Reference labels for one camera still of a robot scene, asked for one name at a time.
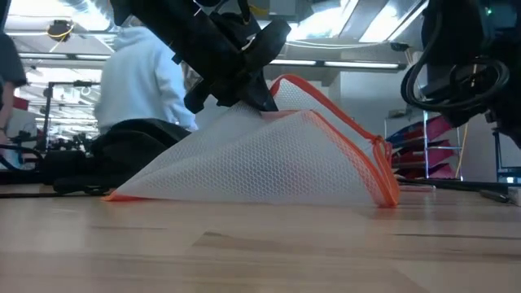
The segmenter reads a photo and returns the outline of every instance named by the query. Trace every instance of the cable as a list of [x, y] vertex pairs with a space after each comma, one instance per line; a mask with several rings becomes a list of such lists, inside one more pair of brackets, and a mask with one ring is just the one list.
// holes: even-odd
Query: cable
[[[434, 29], [434, 33], [432, 34], [431, 40], [428, 42], [420, 60], [411, 68], [410, 75], [407, 78], [405, 95], [403, 96], [403, 99], [412, 106], [418, 107], [425, 111], [432, 112], [443, 112], [448, 110], [466, 110], [471, 107], [479, 106], [481, 103], [487, 101], [490, 98], [493, 98], [495, 94], [497, 94], [500, 90], [502, 90], [505, 87], [505, 85], [508, 83], [510, 79], [510, 71], [508, 67], [499, 60], [476, 58], [468, 64], [485, 65], [489, 68], [493, 68], [497, 74], [497, 79], [494, 85], [485, 93], [476, 94], [473, 98], [469, 98], [461, 102], [451, 103], [450, 100], [453, 99], [454, 96], [458, 96], [457, 94], [460, 94], [451, 93], [445, 97], [436, 97], [436, 101], [440, 102], [434, 104], [432, 100], [422, 102], [418, 98], [416, 98], [414, 94], [414, 85], [416, 83], [416, 80], [418, 79], [418, 75], [422, 70], [422, 67], [427, 63], [427, 58], [431, 53], [431, 50], [434, 44], [436, 43], [438, 36], [440, 35], [442, 22], [443, 15], [441, 14], [441, 12], [438, 12], [436, 14], [436, 26]], [[455, 67], [453, 68], [453, 70], [457, 71], [459, 68], [460, 67]]]
[[469, 129], [469, 124], [467, 123], [465, 125], [465, 132], [463, 133], [462, 150], [459, 153], [459, 161], [458, 161], [458, 168], [456, 169], [456, 176], [459, 174], [459, 170], [462, 169], [463, 153], [465, 152], [466, 134], [467, 134], [468, 129]]

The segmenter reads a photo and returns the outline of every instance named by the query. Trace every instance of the hood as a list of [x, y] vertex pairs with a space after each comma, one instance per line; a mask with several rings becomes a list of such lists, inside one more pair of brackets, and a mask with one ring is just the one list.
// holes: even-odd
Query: hood
[[146, 39], [157, 38], [150, 29], [145, 27], [123, 28], [114, 40], [114, 50], [121, 50], [127, 46], [131, 46], [137, 42]]

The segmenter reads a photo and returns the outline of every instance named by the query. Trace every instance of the black cable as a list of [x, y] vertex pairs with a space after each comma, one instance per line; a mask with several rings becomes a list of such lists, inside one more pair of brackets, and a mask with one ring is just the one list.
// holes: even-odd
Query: black cable
[[[493, 68], [496, 71], [497, 79], [494, 85], [488, 89], [485, 93], [477, 94], [474, 98], [469, 98], [463, 101], [451, 103], [450, 100], [455, 100], [454, 96], [458, 96], [459, 92], [451, 92], [446, 97], [436, 97], [435, 100], [441, 101], [440, 103], [433, 103], [433, 101], [420, 101], [414, 94], [414, 87], [416, 80], [421, 72], [423, 66], [427, 63], [429, 54], [435, 45], [442, 28], [443, 15], [439, 11], [436, 14], [436, 26], [434, 33], [432, 34], [431, 40], [427, 43], [425, 51], [423, 52], [420, 60], [411, 68], [411, 72], [408, 76], [405, 92], [402, 95], [403, 99], [410, 105], [420, 108], [425, 111], [432, 112], [443, 112], [448, 110], [465, 110], [471, 107], [479, 106], [481, 103], [493, 98], [500, 90], [502, 90], [510, 79], [510, 71], [508, 67], [501, 61], [495, 59], [476, 58], [473, 59], [470, 64], [467, 65], [485, 65], [486, 67]], [[453, 68], [451, 73], [451, 88], [454, 89], [455, 73], [461, 66]]]

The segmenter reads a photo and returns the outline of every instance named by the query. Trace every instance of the person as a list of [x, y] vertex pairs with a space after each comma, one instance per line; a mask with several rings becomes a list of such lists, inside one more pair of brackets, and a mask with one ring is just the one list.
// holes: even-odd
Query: person
[[94, 108], [101, 134], [132, 119], [158, 119], [195, 131], [195, 115], [185, 107], [183, 72], [174, 53], [148, 28], [123, 28], [115, 53], [101, 77], [101, 96]]
[[7, 144], [6, 131], [13, 112], [15, 89], [27, 84], [24, 66], [15, 43], [5, 33], [0, 33], [0, 144]]

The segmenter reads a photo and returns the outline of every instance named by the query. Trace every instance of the white hoodie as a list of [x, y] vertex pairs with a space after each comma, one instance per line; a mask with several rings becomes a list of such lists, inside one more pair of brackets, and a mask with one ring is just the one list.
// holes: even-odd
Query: white hoodie
[[101, 97], [94, 109], [101, 132], [130, 119], [156, 118], [197, 130], [185, 107], [181, 66], [173, 52], [148, 28], [124, 28], [116, 52], [103, 67]]

